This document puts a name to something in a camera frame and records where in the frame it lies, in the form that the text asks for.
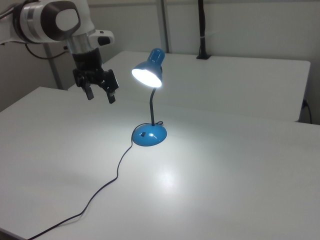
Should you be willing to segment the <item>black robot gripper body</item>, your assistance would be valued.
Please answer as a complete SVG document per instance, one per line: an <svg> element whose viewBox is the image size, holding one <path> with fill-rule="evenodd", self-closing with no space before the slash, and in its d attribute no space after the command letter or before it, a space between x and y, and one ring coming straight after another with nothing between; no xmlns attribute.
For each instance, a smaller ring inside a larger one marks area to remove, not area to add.
<svg viewBox="0 0 320 240"><path fill-rule="evenodd" d="M102 86L105 81L103 61L99 48L85 53L73 53L75 69L72 71L75 84L80 88L88 88L91 84Z"/></svg>

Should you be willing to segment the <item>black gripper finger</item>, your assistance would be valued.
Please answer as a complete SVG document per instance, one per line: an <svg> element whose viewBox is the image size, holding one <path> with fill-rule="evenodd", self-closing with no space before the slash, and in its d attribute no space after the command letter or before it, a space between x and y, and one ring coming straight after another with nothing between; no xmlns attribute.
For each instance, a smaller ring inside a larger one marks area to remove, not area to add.
<svg viewBox="0 0 320 240"><path fill-rule="evenodd" d="M99 86L105 91L108 102L113 104L116 101L115 92L119 88L118 81L112 69L107 71L101 71L100 73L101 83Z"/></svg>
<svg viewBox="0 0 320 240"><path fill-rule="evenodd" d="M92 100L94 98L94 94L91 88L91 83L88 81L88 79L85 76L81 76L79 78L79 85L82 88L82 90L85 92L87 99Z"/></svg>

